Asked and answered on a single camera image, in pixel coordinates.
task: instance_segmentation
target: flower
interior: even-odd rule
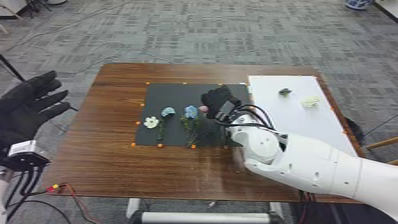
[[[195,119],[196,117],[196,108],[191,105],[184,107],[184,117],[187,119]]]
[[[171,116],[175,114],[175,110],[171,107],[164,107],[161,111],[161,117]]]
[[[145,127],[150,129],[157,126],[157,119],[155,117],[147,117],[143,122]]]

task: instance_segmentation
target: red wire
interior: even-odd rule
[[[81,207],[81,211],[83,211],[83,215],[84,215],[84,217],[88,217],[88,219],[90,219],[95,223],[100,224],[99,220],[90,216],[88,209],[86,209],[86,207],[84,207],[84,205],[83,205],[83,202],[79,201],[79,198],[76,197],[76,193],[74,193],[74,190],[72,190],[70,185],[68,185],[67,183],[61,183],[61,185],[67,186],[67,189],[68,189],[68,191],[70,191],[70,196],[72,196],[74,201],[77,202],[77,205],[79,205],[79,207]]]
[[[305,220],[305,214],[307,214],[307,206],[305,205],[303,205],[301,209],[303,209],[303,211],[301,211],[301,217],[299,217],[298,224],[301,224],[303,220]]]

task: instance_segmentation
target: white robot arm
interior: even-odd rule
[[[230,124],[255,123],[244,114]],[[354,199],[398,220],[395,166],[349,156],[315,139],[262,127],[232,126],[227,130],[243,146],[244,167],[255,174],[301,191]]]

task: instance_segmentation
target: robotic hand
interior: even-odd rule
[[[198,108],[243,145],[246,169],[301,191],[340,195],[398,220],[398,167],[349,156],[328,144],[273,130],[225,86],[202,94]]]
[[[36,163],[47,162],[40,158],[42,155],[36,155],[36,158],[31,157],[35,153],[31,140],[42,123],[70,108],[68,103],[58,103],[67,96],[67,91],[47,96],[60,87],[54,77],[56,73],[51,71],[31,78],[0,99],[0,165],[12,170],[26,170],[29,166],[42,165]],[[20,156],[22,149],[28,150],[28,156],[26,154]]]

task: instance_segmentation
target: black glove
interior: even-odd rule
[[[0,99],[0,149],[33,139],[42,123],[70,108],[56,104],[67,91],[47,96],[60,87],[54,71],[24,81]]]
[[[207,93],[202,94],[200,101],[202,105],[207,106],[205,117],[209,119],[216,118],[218,112],[228,115],[232,109],[241,105],[239,100],[232,97],[227,86],[209,90]]]

